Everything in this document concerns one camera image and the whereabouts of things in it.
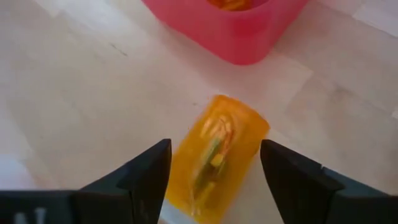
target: pink plastic bin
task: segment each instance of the pink plastic bin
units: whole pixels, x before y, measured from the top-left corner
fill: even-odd
[[[143,0],[155,16],[237,65],[263,59],[308,0],[254,0],[247,11],[223,11],[207,0]]]

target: orange object in container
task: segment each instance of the orange object in container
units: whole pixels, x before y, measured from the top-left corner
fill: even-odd
[[[215,96],[173,155],[169,202],[199,223],[219,223],[268,131],[248,106]]]

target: red plastic container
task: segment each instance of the red plastic container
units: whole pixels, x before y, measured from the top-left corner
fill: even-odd
[[[247,11],[223,11],[207,0],[143,0],[155,16],[237,65],[263,59],[308,0],[253,0]]]

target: wooden floor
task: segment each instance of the wooden floor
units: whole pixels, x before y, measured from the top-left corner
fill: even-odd
[[[398,194],[397,2],[312,1],[238,67],[140,0],[0,1],[0,168],[16,187],[82,187],[162,138],[175,149],[222,93],[267,118],[269,138]],[[282,223],[258,157],[225,219]]]

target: black plastic part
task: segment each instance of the black plastic part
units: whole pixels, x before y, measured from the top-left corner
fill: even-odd
[[[285,224],[398,223],[398,197],[322,167],[276,142],[262,142],[261,162]]]
[[[0,224],[155,224],[171,156],[171,140],[163,139],[81,190],[0,191]]]

